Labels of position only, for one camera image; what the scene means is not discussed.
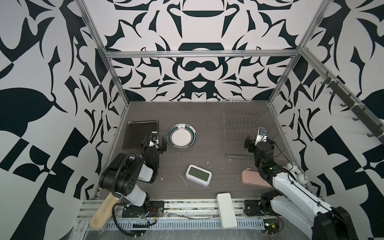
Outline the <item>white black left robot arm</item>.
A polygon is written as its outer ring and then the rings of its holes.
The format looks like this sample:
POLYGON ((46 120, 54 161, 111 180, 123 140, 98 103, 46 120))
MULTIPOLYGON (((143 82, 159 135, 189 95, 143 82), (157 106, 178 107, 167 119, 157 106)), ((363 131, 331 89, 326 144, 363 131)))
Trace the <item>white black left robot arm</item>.
POLYGON ((154 226, 157 220, 150 222, 147 215, 150 213, 150 197, 142 190, 137 182, 152 184, 157 177, 160 167, 160 155, 167 150, 167 141, 162 137, 159 143, 157 134, 143 142, 141 154, 120 153, 106 167, 99 179, 99 187, 109 191, 109 195, 94 214, 90 227, 101 230, 109 218, 115 223, 117 229, 125 236, 138 238, 144 235, 145 229, 154 226), (146 221, 145 225, 134 224, 140 230, 127 231, 118 223, 116 208, 128 210, 134 216, 146 221))

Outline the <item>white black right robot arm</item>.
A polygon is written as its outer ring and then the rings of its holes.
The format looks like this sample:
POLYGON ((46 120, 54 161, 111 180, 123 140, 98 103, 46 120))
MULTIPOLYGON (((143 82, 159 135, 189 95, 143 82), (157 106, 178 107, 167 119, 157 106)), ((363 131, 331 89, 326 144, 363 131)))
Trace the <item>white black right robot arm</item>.
POLYGON ((274 187, 262 195, 261 212, 283 217, 311 240, 358 239, 350 214, 342 207, 333 207, 305 188, 297 165, 283 168, 275 162, 276 143, 266 136, 245 139, 245 149, 254 156, 260 178, 274 187))

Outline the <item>black square plate gold rim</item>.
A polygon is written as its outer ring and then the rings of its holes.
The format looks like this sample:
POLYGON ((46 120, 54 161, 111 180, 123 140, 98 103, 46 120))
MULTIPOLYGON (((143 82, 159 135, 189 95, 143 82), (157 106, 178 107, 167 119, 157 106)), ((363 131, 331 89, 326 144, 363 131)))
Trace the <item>black square plate gold rim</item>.
POLYGON ((129 121, 124 134, 123 150, 138 150, 152 132, 157 132, 159 121, 129 121))

